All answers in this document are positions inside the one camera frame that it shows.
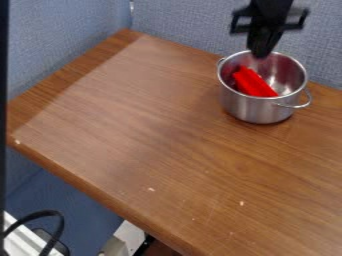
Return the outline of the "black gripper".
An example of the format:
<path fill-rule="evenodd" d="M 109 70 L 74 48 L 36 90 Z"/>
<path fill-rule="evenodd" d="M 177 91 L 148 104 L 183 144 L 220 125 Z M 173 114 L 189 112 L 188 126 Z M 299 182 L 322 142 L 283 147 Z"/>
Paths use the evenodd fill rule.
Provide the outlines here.
<path fill-rule="evenodd" d="M 280 40 L 281 31 L 301 29 L 308 14 L 307 8 L 291 7 L 288 11 L 272 15 L 271 11 L 261 12 L 256 7 L 247 6 L 232 12 L 229 32 L 247 33 L 249 31 L 247 48 L 255 57 L 264 58 Z M 248 24 L 237 24 L 241 17 L 251 19 Z"/>

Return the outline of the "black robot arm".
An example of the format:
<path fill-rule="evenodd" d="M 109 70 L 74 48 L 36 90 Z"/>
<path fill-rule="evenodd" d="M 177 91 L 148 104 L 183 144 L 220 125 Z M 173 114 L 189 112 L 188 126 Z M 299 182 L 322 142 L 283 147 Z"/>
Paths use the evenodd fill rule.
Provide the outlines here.
<path fill-rule="evenodd" d="M 249 0 L 232 11 L 231 34 L 247 34 L 245 47 L 255 58 L 265 58 L 285 31 L 301 30 L 308 8 L 292 6 L 293 0 Z"/>

